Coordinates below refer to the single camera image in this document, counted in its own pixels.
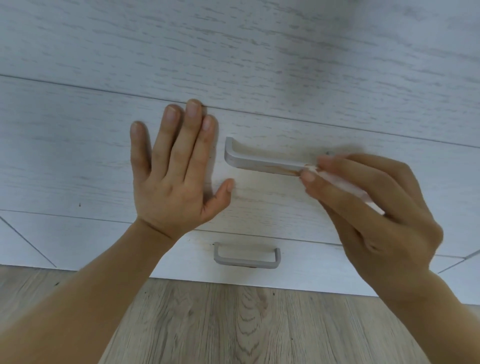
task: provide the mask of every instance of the wooden floor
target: wooden floor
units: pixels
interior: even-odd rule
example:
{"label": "wooden floor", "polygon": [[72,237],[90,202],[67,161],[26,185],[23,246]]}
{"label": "wooden floor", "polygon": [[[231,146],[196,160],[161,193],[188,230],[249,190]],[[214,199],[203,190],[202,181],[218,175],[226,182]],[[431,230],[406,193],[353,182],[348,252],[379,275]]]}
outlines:
{"label": "wooden floor", "polygon": [[[72,274],[0,266],[0,325]],[[428,361],[378,298],[149,279],[101,363]]]}

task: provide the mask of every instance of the hand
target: hand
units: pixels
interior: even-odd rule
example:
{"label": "hand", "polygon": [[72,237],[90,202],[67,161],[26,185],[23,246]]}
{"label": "hand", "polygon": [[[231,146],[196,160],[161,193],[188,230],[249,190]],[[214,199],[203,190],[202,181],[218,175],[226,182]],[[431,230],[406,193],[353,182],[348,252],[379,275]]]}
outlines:
{"label": "hand", "polygon": [[168,105],[153,149],[144,124],[132,124],[133,195],[138,219],[174,242],[213,219],[230,204],[234,181],[226,180],[204,203],[204,180],[216,120],[202,116],[202,104]]}
{"label": "hand", "polygon": [[318,165],[366,191],[385,212],[314,173],[301,174],[306,192],[324,206],[360,276],[384,300],[425,298],[434,275],[429,264],[443,231],[408,165],[367,154],[322,156]]}

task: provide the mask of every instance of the fingernail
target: fingernail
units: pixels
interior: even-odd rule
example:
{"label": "fingernail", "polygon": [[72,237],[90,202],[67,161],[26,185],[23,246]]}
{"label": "fingernail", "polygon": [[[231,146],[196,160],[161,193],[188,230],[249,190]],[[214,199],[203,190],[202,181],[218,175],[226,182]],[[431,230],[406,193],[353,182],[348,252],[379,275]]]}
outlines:
{"label": "fingernail", "polygon": [[230,182],[228,182],[228,185],[227,185],[227,192],[228,193],[231,193],[233,191],[233,187],[235,186],[235,182],[233,180],[231,180]]}
{"label": "fingernail", "polygon": [[187,102],[187,115],[193,118],[194,116],[197,116],[199,104],[197,101],[189,100]]}
{"label": "fingernail", "polygon": [[177,110],[173,106],[167,106],[165,110],[165,119],[168,122],[174,122],[177,120]]}
{"label": "fingernail", "polygon": [[138,121],[134,121],[132,125],[130,126],[130,133],[132,134],[133,137],[138,138],[140,136],[141,128],[142,126]]}
{"label": "fingernail", "polygon": [[327,168],[332,163],[333,158],[331,156],[318,156],[317,162],[320,167]]}
{"label": "fingernail", "polygon": [[207,131],[210,129],[210,125],[212,124],[212,117],[210,115],[205,116],[204,122],[202,123],[202,129]]}
{"label": "fingernail", "polygon": [[302,173],[300,174],[300,177],[305,181],[305,182],[313,182],[315,180],[315,174],[313,172],[310,172],[309,170],[303,170]]}

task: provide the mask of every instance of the forearm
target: forearm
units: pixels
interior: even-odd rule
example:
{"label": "forearm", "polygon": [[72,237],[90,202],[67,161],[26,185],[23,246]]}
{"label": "forearm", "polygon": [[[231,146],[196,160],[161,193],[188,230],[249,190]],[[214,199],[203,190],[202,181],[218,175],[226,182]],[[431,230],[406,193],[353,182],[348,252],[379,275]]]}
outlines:
{"label": "forearm", "polygon": [[428,299],[416,303],[385,301],[432,364],[480,363],[480,321],[432,273]]}
{"label": "forearm", "polygon": [[133,223],[113,246],[0,335],[2,362],[96,364],[173,244],[142,222]]}

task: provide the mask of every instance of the white wood panel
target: white wood panel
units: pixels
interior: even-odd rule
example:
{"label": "white wood panel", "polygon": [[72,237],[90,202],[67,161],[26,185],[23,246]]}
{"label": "white wood panel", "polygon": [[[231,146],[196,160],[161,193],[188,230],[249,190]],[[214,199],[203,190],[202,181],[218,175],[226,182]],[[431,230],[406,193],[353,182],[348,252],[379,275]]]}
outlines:
{"label": "white wood panel", "polygon": [[[5,212],[5,216],[58,268],[69,270],[78,270],[100,255],[129,226],[119,222],[19,212]],[[282,261],[276,269],[219,265],[213,260],[214,242],[236,247],[220,248],[222,256],[257,260],[273,260],[273,249],[278,247]],[[439,272],[460,260],[436,256],[431,269]],[[152,277],[375,295],[358,276],[341,246],[208,231],[186,234],[161,259]]]}
{"label": "white wood panel", "polygon": [[480,255],[440,273],[463,303],[480,304]]}
{"label": "white wood panel", "polygon": [[[152,137],[166,102],[0,78],[0,209],[132,222],[129,126]],[[237,185],[231,206],[204,230],[339,243],[321,206],[296,177],[239,170],[224,160],[227,135],[252,153],[314,161],[364,150],[410,164],[445,230],[439,254],[480,249],[480,149],[209,108],[220,122],[213,188]]]}
{"label": "white wood panel", "polygon": [[0,0],[0,73],[480,146],[478,0]]}
{"label": "white wood panel", "polygon": [[53,264],[2,220],[0,220],[0,264],[54,268]]}

